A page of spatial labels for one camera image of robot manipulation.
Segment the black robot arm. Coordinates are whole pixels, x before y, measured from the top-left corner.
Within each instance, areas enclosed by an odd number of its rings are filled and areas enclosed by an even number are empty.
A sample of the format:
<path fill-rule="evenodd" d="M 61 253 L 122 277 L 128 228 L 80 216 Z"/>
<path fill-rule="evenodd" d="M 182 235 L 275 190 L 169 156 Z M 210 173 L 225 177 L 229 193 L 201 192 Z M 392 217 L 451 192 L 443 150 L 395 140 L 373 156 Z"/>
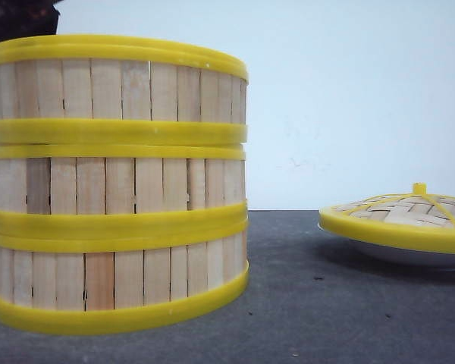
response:
<path fill-rule="evenodd" d="M 0 42 L 56 34 L 60 12 L 58 1 L 0 1 Z"/>

